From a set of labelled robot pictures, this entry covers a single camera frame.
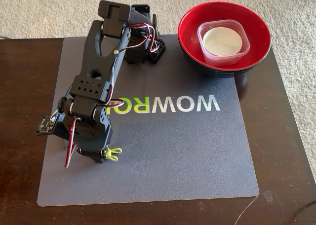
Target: black robotic arm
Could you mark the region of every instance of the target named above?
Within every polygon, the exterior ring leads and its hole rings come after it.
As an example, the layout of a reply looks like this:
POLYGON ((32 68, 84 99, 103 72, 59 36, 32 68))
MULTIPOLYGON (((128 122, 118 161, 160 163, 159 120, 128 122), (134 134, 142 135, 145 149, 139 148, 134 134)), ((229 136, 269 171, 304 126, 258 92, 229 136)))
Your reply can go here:
POLYGON ((69 140, 66 167, 72 153, 69 148, 75 146, 78 153, 95 162, 104 162, 112 136, 106 107, 111 106, 109 103, 123 58, 128 63, 144 63, 146 59, 156 63, 165 51, 157 31, 156 15, 151 22, 148 5, 130 6, 102 0, 98 14, 104 20, 95 20, 91 25, 84 44, 81 72, 69 90, 71 97, 67 98, 68 93, 62 97, 57 106, 59 113, 43 116, 37 128, 38 135, 54 134, 69 140), (108 56, 101 53, 103 36, 120 39, 108 56), (154 41, 155 51, 151 49, 154 41), (133 48, 135 42, 140 43, 140 48, 133 48))

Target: mouse pad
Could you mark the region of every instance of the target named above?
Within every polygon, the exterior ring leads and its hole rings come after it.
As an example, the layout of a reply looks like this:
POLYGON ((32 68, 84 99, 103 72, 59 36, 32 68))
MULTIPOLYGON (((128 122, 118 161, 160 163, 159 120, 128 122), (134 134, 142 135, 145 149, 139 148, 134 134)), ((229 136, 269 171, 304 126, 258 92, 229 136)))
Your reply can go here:
MULTIPOLYGON (((185 58, 176 35, 162 35, 157 64, 123 60, 110 109, 118 162, 95 163, 67 141, 47 138, 38 205, 79 205, 251 197, 259 193, 234 78, 209 78, 185 58)), ((85 37, 65 38, 53 102, 81 70, 85 37)), ((104 38, 102 53, 116 39, 104 38)))

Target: carpet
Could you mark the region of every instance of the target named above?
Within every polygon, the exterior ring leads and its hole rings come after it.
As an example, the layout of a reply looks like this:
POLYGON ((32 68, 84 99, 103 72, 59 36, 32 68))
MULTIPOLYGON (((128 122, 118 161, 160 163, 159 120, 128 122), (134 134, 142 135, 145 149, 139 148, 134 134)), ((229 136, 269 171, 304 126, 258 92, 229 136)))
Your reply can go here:
MULTIPOLYGON (((100 0, 1 0, 0 36, 86 36, 100 0)), ((176 33, 181 15, 209 0, 111 0, 147 3, 162 34, 176 33)), ((267 23, 284 85, 316 175, 316 0, 227 0, 247 6, 267 23)))

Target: clear plastic container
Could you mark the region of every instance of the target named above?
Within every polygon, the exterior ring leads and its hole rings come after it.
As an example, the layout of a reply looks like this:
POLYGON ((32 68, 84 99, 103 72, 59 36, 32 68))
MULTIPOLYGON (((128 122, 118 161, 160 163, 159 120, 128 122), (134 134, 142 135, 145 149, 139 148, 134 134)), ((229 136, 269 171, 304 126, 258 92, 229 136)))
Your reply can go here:
POLYGON ((247 35, 242 27, 242 25, 231 19, 211 21, 201 24, 197 29, 197 36, 203 51, 205 62, 211 66, 223 66, 223 65, 232 65, 237 63, 242 56, 246 55, 250 50, 250 43, 248 41, 247 35), (212 28, 225 27, 234 30, 237 32, 242 41, 241 49, 236 54, 217 56, 209 52, 203 42, 204 34, 212 28))

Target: wooden table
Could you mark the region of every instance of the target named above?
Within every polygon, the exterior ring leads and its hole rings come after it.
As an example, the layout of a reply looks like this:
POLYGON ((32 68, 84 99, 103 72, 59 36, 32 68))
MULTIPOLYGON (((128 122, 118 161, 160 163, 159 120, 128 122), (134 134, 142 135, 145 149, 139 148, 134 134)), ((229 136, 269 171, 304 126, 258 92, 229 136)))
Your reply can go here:
MULTIPOLYGON (((0 41, 0 225, 234 225, 252 198, 40 207, 46 137, 62 39, 0 41)), ((271 50, 235 78, 260 194, 237 224, 316 225, 316 185, 271 50)))

